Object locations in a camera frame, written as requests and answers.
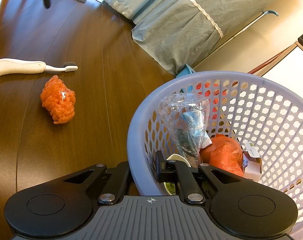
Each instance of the wooden floor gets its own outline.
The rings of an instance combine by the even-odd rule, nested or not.
[[[172,79],[131,38],[132,26],[95,0],[0,0],[0,58],[79,69],[59,74],[76,93],[75,117],[54,125],[39,95],[53,74],[0,76],[0,240],[15,192],[95,163],[127,159],[130,120],[142,100]]]

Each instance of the silver bolt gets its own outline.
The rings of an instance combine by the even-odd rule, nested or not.
[[[203,196],[201,194],[198,194],[198,193],[192,193],[192,194],[189,194],[187,196],[187,198],[190,200],[190,201],[201,201],[203,200]]]
[[[100,195],[99,198],[104,202],[111,202],[115,199],[115,196],[113,194],[106,193],[106,194]]]

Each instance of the laundry basket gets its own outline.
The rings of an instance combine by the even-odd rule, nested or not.
[[[297,204],[291,232],[303,240],[303,99],[287,88],[251,74],[199,72],[174,79],[154,90],[137,108],[130,123],[127,153],[131,173],[142,195],[167,195],[155,175],[155,152],[164,157],[177,149],[157,114],[159,101],[181,90],[210,100],[208,135],[225,134],[244,148],[252,141],[263,161],[260,183],[281,190]]]

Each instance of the lace trim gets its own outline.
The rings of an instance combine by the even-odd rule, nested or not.
[[[203,13],[203,15],[206,16],[207,20],[209,20],[211,22],[211,24],[215,27],[215,29],[218,31],[220,37],[224,37],[224,34],[221,30],[221,28],[218,27],[217,23],[214,22],[213,18],[210,17],[210,15],[208,13],[205,12],[205,10],[195,1],[195,0],[189,0],[191,1],[198,9],[199,11],[201,11]]]

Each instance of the white toothbrush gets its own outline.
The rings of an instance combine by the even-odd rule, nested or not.
[[[64,67],[52,67],[46,65],[45,62],[42,61],[26,61],[20,59],[13,58],[2,58],[0,59],[0,76],[11,73],[41,73],[44,71],[74,71],[77,70],[78,67],[74,62],[66,62],[64,63]]]

